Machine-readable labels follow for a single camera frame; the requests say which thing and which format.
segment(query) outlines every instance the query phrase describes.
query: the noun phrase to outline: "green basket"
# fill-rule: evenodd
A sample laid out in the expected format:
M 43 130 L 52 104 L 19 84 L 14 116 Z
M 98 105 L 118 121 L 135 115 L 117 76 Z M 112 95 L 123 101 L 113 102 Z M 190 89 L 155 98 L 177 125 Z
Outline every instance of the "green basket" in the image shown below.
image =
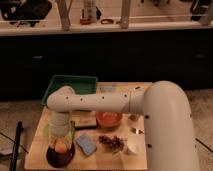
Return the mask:
M 47 104 L 50 94 L 63 86 L 70 86 L 76 94 L 94 94 L 96 93 L 97 77 L 75 76 L 75 75 L 54 75 L 42 98 L 42 105 Z

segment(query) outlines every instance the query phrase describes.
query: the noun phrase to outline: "wooden table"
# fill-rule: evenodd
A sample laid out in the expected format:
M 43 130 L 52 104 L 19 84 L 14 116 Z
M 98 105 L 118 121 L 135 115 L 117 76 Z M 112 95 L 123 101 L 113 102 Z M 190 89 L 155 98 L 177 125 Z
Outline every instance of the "wooden table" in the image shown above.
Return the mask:
M 140 86 L 142 89 L 146 89 L 152 83 L 98 83 L 97 92 L 103 90 L 103 87 L 114 87 L 113 91 L 125 91 Z M 57 168 L 51 167 L 46 160 L 46 151 L 48 148 L 48 138 L 45 136 L 45 128 L 48 125 L 50 119 L 50 111 L 44 107 L 37 131 L 35 133 L 34 140 L 32 142 L 29 154 L 26 156 L 25 169 L 27 170 L 57 170 Z M 75 116 L 81 117 L 88 115 L 95 115 L 95 112 L 80 112 L 75 111 Z M 91 156 L 86 157 L 81 151 L 80 147 L 75 144 L 76 152 L 73 160 L 64 168 L 58 170 L 147 170 L 147 158 L 146 148 L 144 143 L 143 153 L 138 155 L 129 154 L 126 149 L 126 141 L 124 150 L 112 154 L 104 148 L 102 144 L 98 142 L 99 135 L 108 135 L 128 139 L 128 136 L 132 134 L 130 127 L 134 126 L 144 130 L 144 120 L 140 117 L 137 122 L 133 122 L 129 119 L 130 114 L 124 114 L 121 124 L 114 129 L 90 129 L 90 130 L 78 130 L 75 133 L 75 138 L 82 133 L 88 134 L 97 145 L 97 151 Z

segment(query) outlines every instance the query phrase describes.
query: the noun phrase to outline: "floor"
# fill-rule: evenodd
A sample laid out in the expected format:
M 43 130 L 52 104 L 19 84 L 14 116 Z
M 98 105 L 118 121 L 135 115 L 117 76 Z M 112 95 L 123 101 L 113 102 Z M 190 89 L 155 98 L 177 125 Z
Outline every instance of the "floor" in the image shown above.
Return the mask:
M 196 138 L 213 149 L 213 89 L 186 91 L 192 108 Z M 0 130 L 13 138 L 16 124 L 23 122 L 21 144 L 29 150 L 42 112 L 39 100 L 0 103 Z M 13 143 L 0 135 L 0 151 L 11 150 Z M 201 171 L 213 170 L 213 154 L 197 143 Z M 0 163 L 0 170 L 8 170 L 9 161 Z M 17 170 L 24 170 L 24 157 L 17 162 Z

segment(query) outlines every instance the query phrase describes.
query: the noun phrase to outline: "orange bowl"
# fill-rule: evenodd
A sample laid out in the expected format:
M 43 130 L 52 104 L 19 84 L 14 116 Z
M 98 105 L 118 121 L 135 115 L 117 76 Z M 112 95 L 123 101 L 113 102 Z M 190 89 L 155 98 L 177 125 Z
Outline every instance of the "orange bowl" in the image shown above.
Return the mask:
M 121 123 L 122 113 L 116 112 L 97 112 L 96 119 L 101 127 L 116 127 Z

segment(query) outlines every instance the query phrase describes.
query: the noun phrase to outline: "white container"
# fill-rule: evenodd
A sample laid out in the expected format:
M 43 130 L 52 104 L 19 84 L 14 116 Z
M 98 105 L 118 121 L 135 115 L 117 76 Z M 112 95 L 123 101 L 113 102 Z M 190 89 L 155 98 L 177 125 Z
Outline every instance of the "white container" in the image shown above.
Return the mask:
M 144 135 L 132 134 L 127 140 L 127 152 L 128 154 L 141 154 L 145 152 L 145 139 Z

